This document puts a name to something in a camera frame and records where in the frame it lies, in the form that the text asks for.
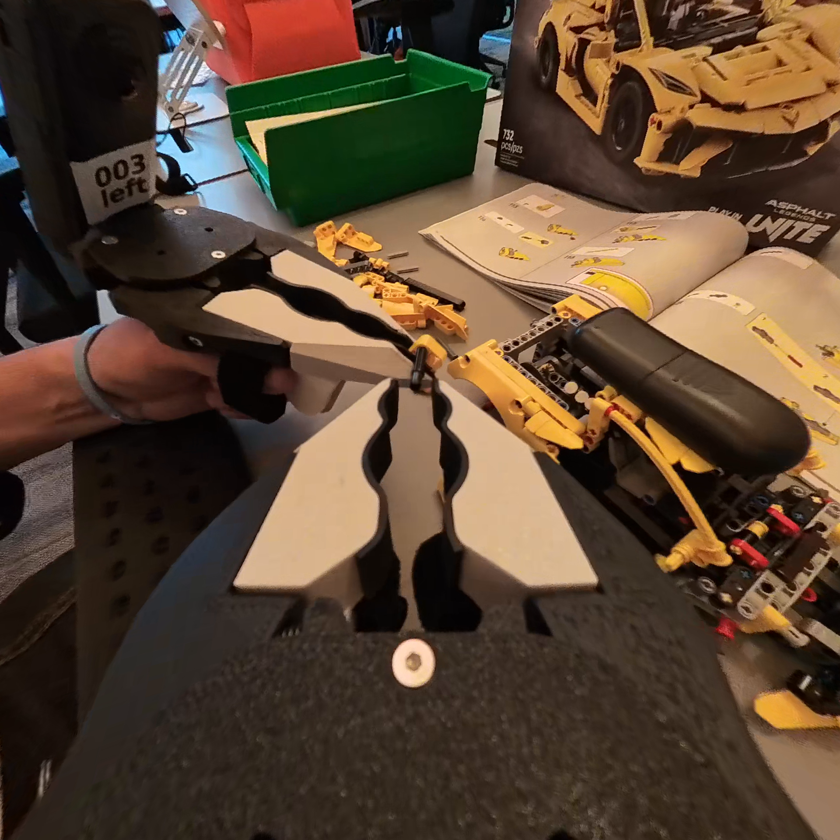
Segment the long black beam brick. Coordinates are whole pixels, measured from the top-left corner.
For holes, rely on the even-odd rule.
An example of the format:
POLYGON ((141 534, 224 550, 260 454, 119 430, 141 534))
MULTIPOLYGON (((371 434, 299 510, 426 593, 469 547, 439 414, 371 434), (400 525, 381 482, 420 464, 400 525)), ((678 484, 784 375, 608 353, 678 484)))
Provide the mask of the long black beam brick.
POLYGON ((391 264, 384 259, 370 258, 357 261, 341 259, 337 265, 358 286, 373 286, 375 296, 381 297, 385 291, 399 291, 407 296, 422 295, 434 299, 437 303, 451 306, 457 312, 462 312, 466 307, 466 301, 463 298, 432 287, 414 278, 411 272, 407 275, 394 272, 391 270, 391 264))

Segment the grey desk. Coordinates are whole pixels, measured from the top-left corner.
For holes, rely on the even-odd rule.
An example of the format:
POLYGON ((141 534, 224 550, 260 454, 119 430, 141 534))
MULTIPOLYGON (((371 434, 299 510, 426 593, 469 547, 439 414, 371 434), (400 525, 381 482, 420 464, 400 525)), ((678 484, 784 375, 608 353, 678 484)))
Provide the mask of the grey desk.
MULTIPOLYGON (((217 119, 206 121, 203 112, 190 116, 185 141, 191 149, 182 152, 172 137, 166 136, 160 150, 175 157, 182 171, 194 178, 198 184, 196 193, 205 207, 300 240, 312 240, 313 225, 292 227, 246 171, 222 104, 222 81, 210 80, 206 87, 208 92, 199 98, 209 99, 209 111, 217 119)), ((494 165, 496 150, 489 141, 497 140, 501 105, 499 92, 492 91, 484 108, 473 175, 335 217, 337 224, 348 221, 372 235, 388 256, 407 252, 405 259, 396 262, 398 267, 416 267, 418 279, 465 300, 469 341, 447 340, 459 352, 491 339, 509 338, 538 317, 535 308, 496 287, 419 234, 432 224, 511 193, 525 183, 521 177, 494 165)), ((290 409, 283 419, 270 426, 234 421, 254 475, 260 476, 279 464, 286 452, 349 407, 365 390, 364 385, 346 385, 329 414, 307 417, 290 409)), ((393 541, 403 565, 405 585, 411 584, 406 566, 415 550, 439 527, 438 436, 430 408, 423 397, 402 395, 392 433, 393 465, 384 480, 392 511, 393 541)), ((762 690, 778 685, 795 668, 789 650, 768 637, 756 636, 722 642, 722 647, 724 672, 740 708, 747 713, 751 734, 767 763, 813 831, 821 838, 838 838, 838 730, 797 733, 765 727, 752 714, 752 699, 762 690)))

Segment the person's left hand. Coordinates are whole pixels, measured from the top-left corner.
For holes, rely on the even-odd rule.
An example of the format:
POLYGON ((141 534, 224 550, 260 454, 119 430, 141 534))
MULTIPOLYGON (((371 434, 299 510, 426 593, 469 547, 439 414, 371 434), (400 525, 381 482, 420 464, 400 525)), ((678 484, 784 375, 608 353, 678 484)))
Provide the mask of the person's left hand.
POLYGON ((208 410, 251 419, 228 405, 217 382, 215 354, 176 350, 141 322, 120 318, 105 326, 87 352, 93 383, 121 415, 173 421, 208 410))

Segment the person's dark trousers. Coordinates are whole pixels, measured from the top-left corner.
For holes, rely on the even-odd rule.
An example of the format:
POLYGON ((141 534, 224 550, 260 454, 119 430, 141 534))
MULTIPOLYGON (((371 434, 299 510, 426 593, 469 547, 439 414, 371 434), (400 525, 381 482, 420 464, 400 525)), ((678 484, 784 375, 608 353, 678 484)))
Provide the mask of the person's dark trousers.
POLYGON ((76 734, 76 591, 71 574, 43 569, 1 607, 2 838, 44 796, 76 734))

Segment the black toy car box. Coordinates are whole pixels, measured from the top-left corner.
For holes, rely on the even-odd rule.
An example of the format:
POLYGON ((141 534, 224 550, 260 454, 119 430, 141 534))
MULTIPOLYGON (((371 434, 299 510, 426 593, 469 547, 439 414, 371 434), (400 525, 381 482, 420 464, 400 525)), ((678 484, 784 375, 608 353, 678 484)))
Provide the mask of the black toy car box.
POLYGON ((839 225, 838 2, 518 2, 496 164, 818 256, 839 225))

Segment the small yellow curved panel brick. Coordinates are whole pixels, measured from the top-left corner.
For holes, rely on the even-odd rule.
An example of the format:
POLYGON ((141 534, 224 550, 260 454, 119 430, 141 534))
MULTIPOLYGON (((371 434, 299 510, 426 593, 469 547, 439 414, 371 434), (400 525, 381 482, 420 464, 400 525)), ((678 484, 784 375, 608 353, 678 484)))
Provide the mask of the small yellow curved panel brick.
POLYGON ((425 352, 423 367, 430 375, 435 375, 444 364, 450 361, 448 349, 430 334, 421 335, 410 348, 415 367, 418 365, 417 358, 421 350, 425 352))

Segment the yellow brick toy car model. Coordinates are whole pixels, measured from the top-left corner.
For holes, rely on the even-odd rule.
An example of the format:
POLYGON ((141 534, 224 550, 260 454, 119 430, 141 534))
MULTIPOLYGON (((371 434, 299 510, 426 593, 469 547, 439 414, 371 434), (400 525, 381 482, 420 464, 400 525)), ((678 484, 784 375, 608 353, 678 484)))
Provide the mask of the yellow brick toy car model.
POLYGON ((500 420, 592 488, 647 540, 717 633, 779 637, 806 660, 753 701, 780 730, 838 728, 838 499, 803 469, 716 468, 573 358, 565 329, 594 317, 572 296, 518 336, 450 362, 500 420))

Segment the building instruction booklet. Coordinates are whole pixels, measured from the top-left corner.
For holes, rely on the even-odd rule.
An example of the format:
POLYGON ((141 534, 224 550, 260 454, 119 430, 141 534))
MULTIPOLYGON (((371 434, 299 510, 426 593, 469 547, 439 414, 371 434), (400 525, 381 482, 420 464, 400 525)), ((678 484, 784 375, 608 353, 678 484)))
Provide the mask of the building instruction booklet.
POLYGON ((772 394, 810 432, 804 478, 838 499, 838 278, 818 261, 748 253, 726 215, 620 211, 540 183, 420 234, 539 310, 572 296, 629 310, 772 394))

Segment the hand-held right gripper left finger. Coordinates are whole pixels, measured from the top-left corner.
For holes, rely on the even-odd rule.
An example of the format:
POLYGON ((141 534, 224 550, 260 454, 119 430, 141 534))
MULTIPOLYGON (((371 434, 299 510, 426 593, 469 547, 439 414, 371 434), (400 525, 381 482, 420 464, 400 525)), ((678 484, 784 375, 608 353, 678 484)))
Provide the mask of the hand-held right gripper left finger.
POLYGON ((290 597, 280 634, 306 609, 337 606, 357 632, 397 632, 406 620, 382 479, 392 463, 397 381, 375 385, 302 443, 237 572, 239 594, 290 597))

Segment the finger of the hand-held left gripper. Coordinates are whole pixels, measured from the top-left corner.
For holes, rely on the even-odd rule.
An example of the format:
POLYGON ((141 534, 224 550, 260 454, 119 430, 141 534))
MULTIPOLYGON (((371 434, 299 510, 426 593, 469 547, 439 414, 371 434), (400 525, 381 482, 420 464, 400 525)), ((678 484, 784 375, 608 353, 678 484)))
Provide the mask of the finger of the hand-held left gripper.
POLYGON ((288 343, 291 368, 299 375, 375 384, 406 379, 413 370, 413 357, 390 341, 310 317, 267 290, 226 291, 204 304, 203 310, 288 343))
POLYGON ((399 349, 412 346, 408 332, 341 271, 293 250, 282 250, 269 263, 267 285, 293 310, 399 349))

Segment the orange plastic bin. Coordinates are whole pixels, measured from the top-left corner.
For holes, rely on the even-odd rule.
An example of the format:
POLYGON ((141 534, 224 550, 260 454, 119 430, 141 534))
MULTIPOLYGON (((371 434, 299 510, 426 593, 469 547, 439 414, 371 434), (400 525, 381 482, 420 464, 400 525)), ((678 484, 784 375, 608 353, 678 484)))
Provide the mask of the orange plastic bin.
POLYGON ((231 85, 361 58, 351 1, 205 1, 224 28, 206 64, 231 85))

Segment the pile of yellow bricks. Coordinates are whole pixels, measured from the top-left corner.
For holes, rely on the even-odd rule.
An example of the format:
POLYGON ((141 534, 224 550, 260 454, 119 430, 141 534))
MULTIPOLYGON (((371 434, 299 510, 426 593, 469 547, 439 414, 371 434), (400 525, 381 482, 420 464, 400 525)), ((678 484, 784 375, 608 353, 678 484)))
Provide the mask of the pile of yellow bricks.
MULTIPOLYGON (((382 245, 372 236, 357 230, 351 224, 337 227, 328 221, 317 226, 308 241, 310 246, 317 249, 321 256, 329 259, 336 267, 341 259, 357 261, 362 259, 384 259, 382 245)), ((438 303, 436 300, 422 295, 407 296, 403 292, 385 291, 381 297, 375 296, 373 286, 358 286, 365 292, 388 316, 399 323, 405 330, 425 330, 433 326, 440 332, 455 336, 460 340, 469 337, 469 325, 463 312, 457 312, 451 306, 438 303)))

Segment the pale blue wristband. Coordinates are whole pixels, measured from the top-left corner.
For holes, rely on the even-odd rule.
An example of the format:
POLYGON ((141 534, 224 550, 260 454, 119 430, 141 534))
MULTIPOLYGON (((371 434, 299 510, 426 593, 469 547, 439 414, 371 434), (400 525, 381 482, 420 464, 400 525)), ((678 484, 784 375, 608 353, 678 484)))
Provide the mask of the pale blue wristband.
POLYGON ((123 425, 146 425, 148 421, 142 418, 126 415, 116 406, 112 405, 106 398, 104 391, 94 381, 91 375, 91 368, 88 360, 89 351, 99 336, 99 333, 104 330, 106 326, 107 325, 104 323, 96 324, 77 337, 72 353, 73 372, 76 377, 76 381, 82 394, 100 414, 123 425))

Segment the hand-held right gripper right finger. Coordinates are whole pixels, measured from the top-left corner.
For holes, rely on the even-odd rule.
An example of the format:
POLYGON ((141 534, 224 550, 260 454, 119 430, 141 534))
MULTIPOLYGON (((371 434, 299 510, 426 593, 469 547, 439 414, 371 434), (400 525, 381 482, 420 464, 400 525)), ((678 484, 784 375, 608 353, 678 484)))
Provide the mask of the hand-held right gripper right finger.
POLYGON ((432 388, 442 528, 418 549, 413 591, 432 633, 477 630, 499 606, 595 592, 599 579, 537 454, 451 385, 432 388))

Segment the green plastic bin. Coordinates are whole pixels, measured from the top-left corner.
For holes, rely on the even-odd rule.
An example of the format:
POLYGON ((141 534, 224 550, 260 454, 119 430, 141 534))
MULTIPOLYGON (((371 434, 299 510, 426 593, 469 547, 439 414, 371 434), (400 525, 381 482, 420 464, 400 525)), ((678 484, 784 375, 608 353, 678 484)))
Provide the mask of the green plastic bin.
POLYGON ((234 140, 297 226, 471 175, 490 74, 409 49, 230 86, 234 140))

